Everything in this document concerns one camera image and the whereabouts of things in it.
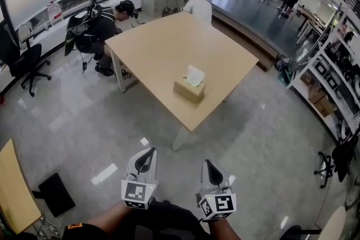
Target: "wooden step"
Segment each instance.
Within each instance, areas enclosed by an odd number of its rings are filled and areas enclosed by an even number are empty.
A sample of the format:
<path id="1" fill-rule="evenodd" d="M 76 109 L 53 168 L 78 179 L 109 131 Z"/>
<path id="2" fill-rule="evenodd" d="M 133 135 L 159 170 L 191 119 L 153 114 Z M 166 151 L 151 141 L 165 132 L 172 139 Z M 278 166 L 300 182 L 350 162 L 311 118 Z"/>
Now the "wooden step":
<path id="1" fill-rule="evenodd" d="M 216 10 L 213 10 L 212 24 L 258 58 L 257 65 L 262 70 L 267 71 L 275 64 L 278 52 L 241 24 Z"/>

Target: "bag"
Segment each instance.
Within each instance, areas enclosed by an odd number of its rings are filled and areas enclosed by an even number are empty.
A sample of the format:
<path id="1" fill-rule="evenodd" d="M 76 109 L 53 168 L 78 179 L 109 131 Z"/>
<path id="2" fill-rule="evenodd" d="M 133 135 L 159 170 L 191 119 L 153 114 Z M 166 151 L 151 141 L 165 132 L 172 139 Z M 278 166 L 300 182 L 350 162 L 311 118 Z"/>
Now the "bag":
<path id="1" fill-rule="evenodd" d="M 75 45 L 75 38 L 84 34 L 89 26 L 100 18 L 102 7 L 98 4 L 90 5 L 86 11 L 82 11 L 70 17 L 67 24 L 65 39 L 65 56 L 69 55 Z"/>

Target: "tissue box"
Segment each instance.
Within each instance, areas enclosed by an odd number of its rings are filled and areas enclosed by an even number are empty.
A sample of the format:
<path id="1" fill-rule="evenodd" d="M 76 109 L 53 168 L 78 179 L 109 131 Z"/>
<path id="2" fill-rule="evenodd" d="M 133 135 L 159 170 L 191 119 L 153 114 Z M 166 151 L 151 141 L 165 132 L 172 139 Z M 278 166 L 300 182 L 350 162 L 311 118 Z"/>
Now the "tissue box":
<path id="1" fill-rule="evenodd" d="M 204 98 L 204 89 L 206 84 L 201 82 L 198 87 L 194 87 L 188 82 L 186 78 L 181 77 L 174 82 L 174 91 L 184 96 L 186 99 L 198 103 Z"/>

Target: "white marker cube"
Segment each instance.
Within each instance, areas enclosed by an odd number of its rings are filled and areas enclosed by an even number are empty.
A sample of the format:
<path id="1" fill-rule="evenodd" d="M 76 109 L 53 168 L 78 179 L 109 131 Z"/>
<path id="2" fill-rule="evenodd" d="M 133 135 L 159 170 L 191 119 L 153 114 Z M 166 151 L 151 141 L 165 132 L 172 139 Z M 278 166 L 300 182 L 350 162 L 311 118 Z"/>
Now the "white marker cube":
<path id="1" fill-rule="evenodd" d="M 156 184 L 121 181 L 121 198 L 131 208 L 148 209 L 155 196 Z"/>
<path id="2" fill-rule="evenodd" d="M 204 214 L 203 220 L 218 220 L 236 211 L 236 195 L 205 195 L 199 204 Z"/>

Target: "blue floor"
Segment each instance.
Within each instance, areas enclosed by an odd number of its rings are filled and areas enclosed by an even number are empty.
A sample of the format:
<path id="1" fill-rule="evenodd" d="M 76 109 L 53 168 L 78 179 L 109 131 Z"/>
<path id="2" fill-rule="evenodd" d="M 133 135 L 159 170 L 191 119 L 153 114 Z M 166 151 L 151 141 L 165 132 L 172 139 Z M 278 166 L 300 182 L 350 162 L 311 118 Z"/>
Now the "blue floor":
<path id="1" fill-rule="evenodd" d="M 208 0 L 225 15 L 247 27 L 265 40 L 281 54 L 295 58 L 304 48 L 309 48 L 312 41 L 296 45 L 298 28 L 303 18 L 286 19 L 276 8 L 281 5 L 279 0 L 269 0 L 269 5 L 259 0 Z"/>

